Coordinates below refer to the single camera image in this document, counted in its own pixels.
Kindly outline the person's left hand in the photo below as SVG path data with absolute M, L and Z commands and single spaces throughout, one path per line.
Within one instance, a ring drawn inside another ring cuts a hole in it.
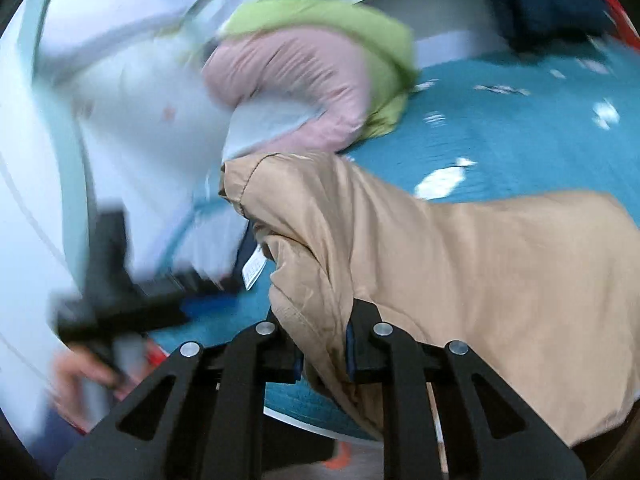
M 82 393 L 82 383 L 88 380 L 93 385 L 107 388 L 116 401 L 124 400 L 146 376 L 152 373 L 155 368 L 153 356 L 157 351 L 161 356 L 165 356 L 163 350 L 154 341 L 147 339 L 142 365 L 124 378 L 119 378 L 111 367 L 78 344 L 58 352 L 52 368 L 51 402 L 54 410 L 75 429 L 86 434 L 96 426 L 96 423 L 90 420 L 88 402 Z

